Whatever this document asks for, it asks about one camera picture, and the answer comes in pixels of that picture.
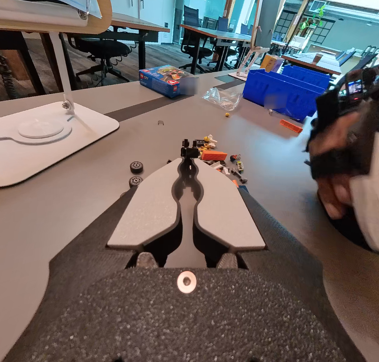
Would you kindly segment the long wooden desk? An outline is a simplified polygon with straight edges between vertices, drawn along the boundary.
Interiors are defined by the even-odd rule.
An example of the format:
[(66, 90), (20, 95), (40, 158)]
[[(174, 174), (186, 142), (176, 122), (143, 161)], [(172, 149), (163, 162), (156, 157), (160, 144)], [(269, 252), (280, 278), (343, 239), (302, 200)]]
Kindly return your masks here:
[[(222, 70), (230, 47), (240, 46), (242, 48), (250, 48), (250, 37), (247, 35), (238, 34), (238, 33), (230, 33), (230, 32), (222, 32), (222, 31), (212, 30), (208, 28), (193, 27), (193, 26), (188, 26), (184, 24), (180, 24), (180, 27), (183, 29), (187, 28), (193, 32), (200, 33), (201, 37), (207, 36), (208, 38), (215, 39), (216, 47), (220, 47), (221, 49), (221, 54), (218, 58), (215, 68), (213, 69), (213, 71), (215, 72), (219, 72)], [(180, 66), (179, 68), (186, 69), (190, 67), (191, 68), (190, 73), (194, 75), (196, 71), (197, 59), (198, 59), (198, 56), (196, 55), (194, 58), (194, 61), (192, 60), (191, 63)]]

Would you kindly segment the clear plastic bag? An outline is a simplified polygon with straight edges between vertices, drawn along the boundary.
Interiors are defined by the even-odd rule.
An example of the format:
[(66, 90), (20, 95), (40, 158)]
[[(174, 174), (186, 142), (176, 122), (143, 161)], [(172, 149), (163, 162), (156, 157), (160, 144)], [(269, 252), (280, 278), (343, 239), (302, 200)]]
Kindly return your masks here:
[(218, 87), (212, 87), (206, 91), (202, 96), (202, 99), (217, 106), (218, 108), (225, 110), (225, 112), (234, 111), (242, 98), (241, 93), (231, 92)]

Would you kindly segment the orange flat object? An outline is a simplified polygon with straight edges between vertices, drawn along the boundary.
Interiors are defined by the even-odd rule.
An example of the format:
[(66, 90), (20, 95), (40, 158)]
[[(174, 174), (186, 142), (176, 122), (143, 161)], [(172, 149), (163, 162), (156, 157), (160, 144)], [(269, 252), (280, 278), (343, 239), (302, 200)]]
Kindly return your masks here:
[(302, 131), (303, 131), (303, 128), (298, 126), (298, 125), (295, 125), (287, 120), (284, 120), (284, 119), (281, 119), (280, 120), (280, 125), (289, 129), (290, 131), (296, 133), (296, 134), (300, 134)]

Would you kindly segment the orange white lego cockpit piece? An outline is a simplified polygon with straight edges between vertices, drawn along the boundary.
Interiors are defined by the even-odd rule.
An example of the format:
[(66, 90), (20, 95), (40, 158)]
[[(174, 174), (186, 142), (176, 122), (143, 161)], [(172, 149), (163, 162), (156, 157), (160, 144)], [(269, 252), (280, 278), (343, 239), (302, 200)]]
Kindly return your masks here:
[(203, 150), (201, 160), (203, 161), (225, 161), (227, 153), (215, 150)]

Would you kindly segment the person's right hand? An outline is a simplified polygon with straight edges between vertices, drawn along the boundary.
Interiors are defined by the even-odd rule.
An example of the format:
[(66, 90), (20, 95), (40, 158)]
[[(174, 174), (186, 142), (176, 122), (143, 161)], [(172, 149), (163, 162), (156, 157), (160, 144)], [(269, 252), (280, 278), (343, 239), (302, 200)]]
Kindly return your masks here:
[[(309, 144), (310, 157), (324, 154), (332, 149), (344, 148), (348, 143), (348, 132), (359, 121), (359, 113), (339, 117), (320, 132)], [(316, 179), (318, 196), (331, 219), (341, 219), (347, 207), (352, 206), (350, 180), (352, 175), (338, 174)]]

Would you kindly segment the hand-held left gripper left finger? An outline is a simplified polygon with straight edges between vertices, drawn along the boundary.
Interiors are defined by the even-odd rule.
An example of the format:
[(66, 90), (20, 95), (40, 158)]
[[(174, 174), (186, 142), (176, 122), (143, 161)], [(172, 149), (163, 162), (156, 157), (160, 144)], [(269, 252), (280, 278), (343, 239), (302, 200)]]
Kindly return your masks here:
[(135, 190), (107, 246), (151, 253), (157, 263), (182, 241), (182, 216), (177, 198), (182, 159), (175, 159), (150, 174)]

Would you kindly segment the black office chair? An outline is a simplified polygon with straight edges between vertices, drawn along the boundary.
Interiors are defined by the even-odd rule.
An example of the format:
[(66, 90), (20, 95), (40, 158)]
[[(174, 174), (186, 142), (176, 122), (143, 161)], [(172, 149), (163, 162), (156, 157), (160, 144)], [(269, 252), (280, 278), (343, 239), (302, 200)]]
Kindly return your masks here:
[[(184, 25), (199, 27), (199, 10), (193, 9), (184, 5)], [(195, 56), (198, 56), (196, 68), (202, 73), (211, 72), (210, 70), (205, 70), (201, 64), (202, 60), (206, 57), (210, 57), (213, 52), (211, 49), (206, 48), (205, 44), (207, 41), (207, 36), (202, 36), (200, 33), (193, 32), (187, 28), (184, 28), (184, 36), (181, 43), (181, 52), (187, 54), (194, 61)]]
[(81, 37), (73, 37), (72, 34), (67, 34), (67, 38), (69, 45), (73, 49), (88, 53), (88, 58), (92, 61), (96, 61), (96, 59), (100, 60), (99, 65), (76, 73), (75, 79), (77, 82), (80, 82), (81, 75), (94, 75), (96, 72), (101, 73), (101, 85), (103, 85), (103, 80), (108, 73), (125, 82), (130, 82), (130, 80), (124, 77), (120, 71), (114, 68), (113, 63), (111, 62), (111, 58), (113, 57), (121, 58), (120, 60), (117, 59), (117, 62), (122, 61), (122, 58), (127, 57), (131, 53), (131, 48), (129, 46), (117, 40), (91, 38), (87, 39)]

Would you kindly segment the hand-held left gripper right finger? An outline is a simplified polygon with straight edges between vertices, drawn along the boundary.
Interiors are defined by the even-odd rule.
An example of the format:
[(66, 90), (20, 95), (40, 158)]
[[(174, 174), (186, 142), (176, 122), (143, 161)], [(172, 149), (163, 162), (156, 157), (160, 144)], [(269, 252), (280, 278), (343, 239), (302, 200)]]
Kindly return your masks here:
[(193, 165), (199, 187), (193, 241), (206, 262), (218, 263), (226, 253), (264, 250), (264, 239), (234, 182), (202, 160), (193, 160)]

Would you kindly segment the blue lego box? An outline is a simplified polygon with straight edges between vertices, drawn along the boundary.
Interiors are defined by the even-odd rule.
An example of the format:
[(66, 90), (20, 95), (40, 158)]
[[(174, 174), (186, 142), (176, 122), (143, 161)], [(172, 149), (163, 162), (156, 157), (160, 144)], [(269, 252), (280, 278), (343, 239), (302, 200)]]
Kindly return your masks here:
[(171, 65), (139, 70), (142, 86), (171, 99), (196, 94), (197, 80), (194, 75)]

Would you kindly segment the orange lego race car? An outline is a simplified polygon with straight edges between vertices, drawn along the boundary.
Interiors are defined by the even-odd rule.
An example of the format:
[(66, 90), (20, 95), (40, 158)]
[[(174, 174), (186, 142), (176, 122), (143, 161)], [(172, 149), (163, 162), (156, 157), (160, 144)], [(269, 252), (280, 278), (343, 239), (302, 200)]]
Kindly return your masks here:
[(182, 163), (180, 165), (180, 171), (184, 180), (191, 179), (196, 173), (195, 159), (200, 156), (199, 143), (197, 140), (189, 141), (183, 139), (180, 156)]

